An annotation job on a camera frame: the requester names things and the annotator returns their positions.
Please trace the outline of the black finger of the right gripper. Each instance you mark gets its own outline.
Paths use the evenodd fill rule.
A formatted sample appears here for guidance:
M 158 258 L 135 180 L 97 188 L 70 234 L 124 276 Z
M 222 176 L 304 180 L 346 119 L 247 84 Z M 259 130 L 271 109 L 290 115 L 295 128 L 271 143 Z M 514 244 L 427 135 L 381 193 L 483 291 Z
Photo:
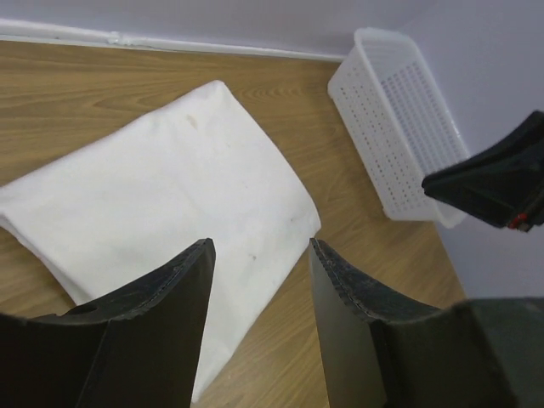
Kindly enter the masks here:
M 496 228 L 519 213 L 543 225 L 543 113 L 533 111 L 507 137 L 466 161 L 429 174 L 426 196 Z

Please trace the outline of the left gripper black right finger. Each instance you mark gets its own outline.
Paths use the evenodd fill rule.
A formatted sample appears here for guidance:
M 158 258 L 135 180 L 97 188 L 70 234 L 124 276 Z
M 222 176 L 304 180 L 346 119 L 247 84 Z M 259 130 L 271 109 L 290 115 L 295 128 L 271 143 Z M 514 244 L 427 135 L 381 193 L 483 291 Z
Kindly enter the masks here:
M 320 354 L 332 407 L 540 407 L 543 301 L 438 309 L 309 243 Z

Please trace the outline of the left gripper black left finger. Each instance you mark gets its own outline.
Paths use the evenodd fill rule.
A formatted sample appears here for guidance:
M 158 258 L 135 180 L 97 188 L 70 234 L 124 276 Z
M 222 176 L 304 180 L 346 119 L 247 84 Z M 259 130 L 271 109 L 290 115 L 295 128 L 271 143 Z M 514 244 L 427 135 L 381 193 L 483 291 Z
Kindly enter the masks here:
M 63 315 L 3 314 L 2 406 L 189 406 L 214 264 L 202 239 Z

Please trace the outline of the white plastic basket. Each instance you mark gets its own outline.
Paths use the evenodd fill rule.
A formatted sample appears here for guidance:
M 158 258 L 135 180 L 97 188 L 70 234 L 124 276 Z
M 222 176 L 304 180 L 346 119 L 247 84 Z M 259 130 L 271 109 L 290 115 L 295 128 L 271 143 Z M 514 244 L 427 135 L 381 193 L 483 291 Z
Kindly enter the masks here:
M 416 43 L 360 28 L 328 83 L 386 216 L 451 229 L 465 213 L 425 195 L 423 179 L 468 159 L 468 150 Z

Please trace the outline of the white t shirt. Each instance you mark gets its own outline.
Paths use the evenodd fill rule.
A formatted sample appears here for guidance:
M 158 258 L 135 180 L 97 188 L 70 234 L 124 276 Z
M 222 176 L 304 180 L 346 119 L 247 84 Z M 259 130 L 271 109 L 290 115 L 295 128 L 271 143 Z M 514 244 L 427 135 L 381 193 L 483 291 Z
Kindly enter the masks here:
M 78 304 L 211 239 L 216 265 L 193 400 L 321 227 L 301 180 L 221 81 L 3 186 L 1 225 Z

